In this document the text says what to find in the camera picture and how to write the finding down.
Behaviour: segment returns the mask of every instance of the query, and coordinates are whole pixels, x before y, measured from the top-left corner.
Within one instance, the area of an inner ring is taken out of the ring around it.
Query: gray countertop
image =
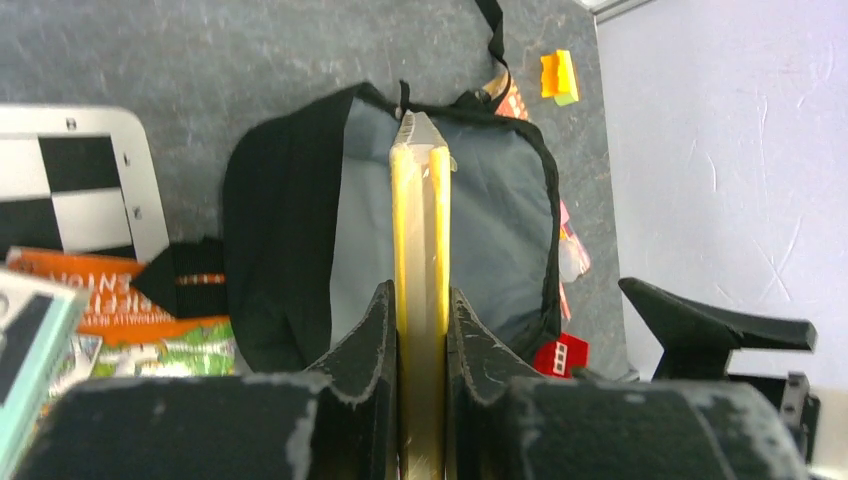
[[[506,0],[507,61],[560,168],[591,272],[567,288],[592,365],[626,370],[595,23],[569,0]],[[448,103],[491,79],[473,0],[0,0],[0,101],[117,105],[144,124],[172,239],[219,231],[230,151],[252,125],[370,80]],[[539,97],[539,57],[569,49],[581,101]]]

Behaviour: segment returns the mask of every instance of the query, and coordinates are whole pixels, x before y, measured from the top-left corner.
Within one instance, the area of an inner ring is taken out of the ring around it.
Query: checkerboard
[[[24,246],[148,261],[167,243],[137,117],[0,106],[0,257]]]

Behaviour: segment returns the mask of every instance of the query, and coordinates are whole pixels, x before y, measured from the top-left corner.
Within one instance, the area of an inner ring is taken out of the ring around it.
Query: snack bag
[[[134,260],[29,248],[11,249],[6,260],[12,270],[92,291],[50,386],[50,400],[91,377],[234,373],[235,339],[229,318],[176,320],[130,286],[144,268]]]

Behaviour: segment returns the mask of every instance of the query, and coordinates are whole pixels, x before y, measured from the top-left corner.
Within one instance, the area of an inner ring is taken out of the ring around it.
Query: white square
[[[0,200],[50,196],[38,139],[0,137]]]
[[[120,188],[55,194],[53,208],[66,252],[132,244]]]

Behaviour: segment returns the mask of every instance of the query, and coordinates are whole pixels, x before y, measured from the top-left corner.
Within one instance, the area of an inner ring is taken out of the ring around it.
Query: box
[[[11,476],[31,438],[89,296],[0,268],[0,479]]]

